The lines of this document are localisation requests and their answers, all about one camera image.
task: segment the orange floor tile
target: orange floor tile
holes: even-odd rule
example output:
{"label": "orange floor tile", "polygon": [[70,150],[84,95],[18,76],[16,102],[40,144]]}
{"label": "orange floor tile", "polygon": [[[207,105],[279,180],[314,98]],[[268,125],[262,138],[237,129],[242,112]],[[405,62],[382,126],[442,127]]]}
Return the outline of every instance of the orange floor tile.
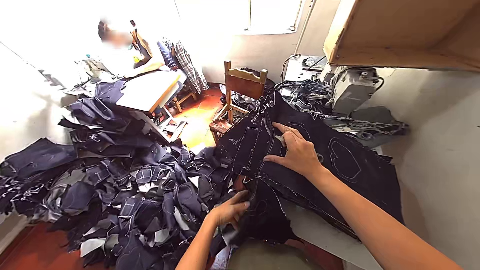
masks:
{"label": "orange floor tile", "polygon": [[[80,270],[83,259],[80,251],[67,253],[64,232],[47,233],[50,224],[41,223],[17,245],[10,256],[0,265],[1,270]],[[89,270],[104,269],[103,264],[88,267]]]}
{"label": "orange floor tile", "polygon": [[220,89],[208,89],[206,95],[199,95],[196,101],[182,103],[182,112],[175,118],[185,118],[188,124],[180,133],[182,143],[188,147],[194,147],[202,142],[206,146],[215,146],[213,135],[208,124],[213,120],[216,112],[222,109],[220,101]]}

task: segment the wooden shelf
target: wooden shelf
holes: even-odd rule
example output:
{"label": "wooden shelf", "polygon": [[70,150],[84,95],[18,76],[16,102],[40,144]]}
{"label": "wooden shelf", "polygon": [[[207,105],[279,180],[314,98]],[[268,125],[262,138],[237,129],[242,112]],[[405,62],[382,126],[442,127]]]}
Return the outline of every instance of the wooden shelf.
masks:
{"label": "wooden shelf", "polygon": [[480,72],[480,0],[341,0],[331,65]]}

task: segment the hand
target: hand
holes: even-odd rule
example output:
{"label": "hand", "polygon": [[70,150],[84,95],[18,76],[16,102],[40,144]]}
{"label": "hand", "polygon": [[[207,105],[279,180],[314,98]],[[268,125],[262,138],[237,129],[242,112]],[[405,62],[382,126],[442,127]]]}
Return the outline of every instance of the hand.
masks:
{"label": "hand", "polygon": [[273,122],[272,125],[278,128],[287,145],[285,157],[267,155],[265,161],[271,161],[283,165],[291,170],[312,180],[315,175],[328,171],[319,161],[312,142],[306,141],[301,133],[291,127]]}
{"label": "hand", "polygon": [[127,74],[125,74],[125,78],[133,78],[135,77],[136,75],[138,75],[137,71],[136,70],[130,70]]}
{"label": "hand", "polygon": [[206,218],[212,218],[217,226],[231,223],[235,229],[238,229],[238,219],[250,206],[249,201],[240,202],[247,194],[247,190],[238,192],[228,201],[213,208]]}

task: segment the forearm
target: forearm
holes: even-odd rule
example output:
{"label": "forearm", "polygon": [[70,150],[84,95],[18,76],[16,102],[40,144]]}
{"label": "forearm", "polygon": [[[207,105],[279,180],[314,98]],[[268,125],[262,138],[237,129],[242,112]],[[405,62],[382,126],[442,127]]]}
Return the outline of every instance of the forearm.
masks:
{"label": "forearm", "polygon": [[139,75],[149,71],[157,70],[161,66],[165,65],[162,61],[158,60],[157,58],[151,58],[147,63],[141,65],[137,68],[134,68],[134,74]]}
{"label": "forearm", "polygon": [[216,227],[215,219],[207,215],[176,269],[205,269]]}
{"label": "forearm", "polygon": [[461,269],[327,169],[317,169],[309,180],[335,206],[384,269]]}

